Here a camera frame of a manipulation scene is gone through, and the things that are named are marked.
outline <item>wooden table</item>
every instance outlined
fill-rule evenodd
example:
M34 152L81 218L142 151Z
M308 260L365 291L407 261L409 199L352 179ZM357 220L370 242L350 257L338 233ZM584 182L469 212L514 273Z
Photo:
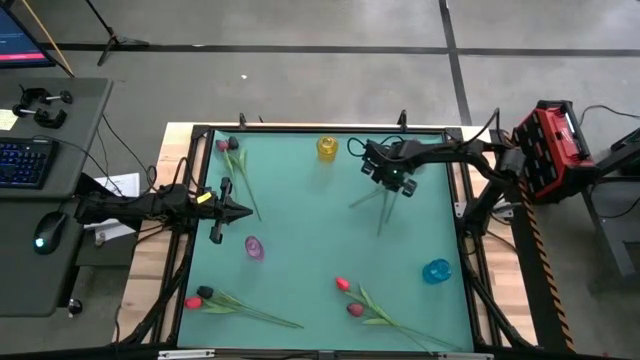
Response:
M187 156L191 140L191 132L194 125L204 124L167 124L157 164L157 185L171 183L178 161L180 158ZM468 139L475 135L480 130L480 127L469 126L461 127L461 129L464 138ZM480 139L487 141L488 137L489 134L485 133L480 137ZM202 159L203 151L204 145L198 146L198 155L196 156L195 164L193 164L194 174L199 174L200 160ZM491 154L486 155L491 162L494 161ZM464 198L465 194L462 186L460 169L457 165L455 166L455 169L458 195L460 198ZM473 167L470 167L469 170L473 192L478 195L481 193L487 181ZM152 222L145 223L142 228L144 229L153 225L155 224ZM499 235L513 243L511 229L508 226L501 225L492 220L489 225L489 229L496 235ZM168 231L160 233L139 244L136 248L118 318L121 328L121 338L126 337L131 333L135 326L146 315L147 311L151 308L158 296L165 261L167 259L170 235L171 233ZM183 236L180 241L174 268L177 268L178 263L182 259L185 242L186 236ZM484 248L491 287L496 303L509 318L512 325L518 329L520 334L527 341L536 344L536 335L533 328L524 282L522 280L518 256L510 247L489 235L484 237ZM472 262L474 265L477 265L475 258L472 259ZM491 343L487 311L477 296L476 303L482 335L487 343ZM171 328L174 308L175 295L167 306L167 313L164 318L164 326L161 336L162 340L166 339ZM508 342L504 339L504 336L503 345L508 346Z

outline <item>paper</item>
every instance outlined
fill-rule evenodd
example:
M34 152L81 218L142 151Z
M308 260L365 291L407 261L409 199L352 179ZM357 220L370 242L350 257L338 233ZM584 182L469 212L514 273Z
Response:
M109 176L109 179L110 181L106 177L101 177L95 178L94 180L116 195L132 197L140 195L140 174L133 173ZM113 238L132 234L135 232L130 227L120 224L120 222L118 222L118 220L116 219L108 219L97 224L88 224L85 225L84 228L95 229L96 240L102 236L104 241L109 241Z
M18 117L13 115L13 111L0 109L0 130L11 130L16 120L18 120Z

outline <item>sticky note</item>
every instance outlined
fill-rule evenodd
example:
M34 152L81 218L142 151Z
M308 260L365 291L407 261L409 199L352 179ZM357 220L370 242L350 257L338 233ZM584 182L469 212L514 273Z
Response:
M207 201L209 199L211 199L211 193L206 193L206 194L202 194L202 195L198 196L196 201L198 202L198 204L202 204L203 202L205 202L205 201Z
M13 111L0 109L0 130L11 130L16 120L18 120L18 117L13 115Z

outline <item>keyboard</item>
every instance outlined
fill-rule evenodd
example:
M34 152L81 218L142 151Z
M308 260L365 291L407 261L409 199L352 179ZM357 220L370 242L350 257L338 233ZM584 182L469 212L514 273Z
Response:
M0 138L0 188L41 189L58 146L53 140Z

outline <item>tripod stand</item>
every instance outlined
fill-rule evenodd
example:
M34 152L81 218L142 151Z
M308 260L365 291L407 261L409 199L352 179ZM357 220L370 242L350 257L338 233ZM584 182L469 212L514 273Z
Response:
M107 60L107 56L109 54L109 51L111 51L111 50L115 50L115 49L120 48L120 47L147 47L147 46L149 46L149 43L146 42L146 41L137 40L137 39L129 39L129 38L126 38L126 37L122 37L122 36L116 35L116 33L113 31L113 28L111 26L107 25L107 23L104 21L104 19L102 18L102 16L98 12L98 10L96 10L95 6L93 6L93 4L91 3L91 0L85 0L85 1L87 2L87 5L89 5L89 7L91 8L91 11L93 11L93 13L96 15L98 20L100 20L100 23L102 24L102 27L104 27L104 29L107 31L107 33L109 33L109 41L107 42L107 45L105 45L104 51L102 51L102 55L100 55L100 59L98 60L98 66L102 66L102 64L104 64L104 62Z

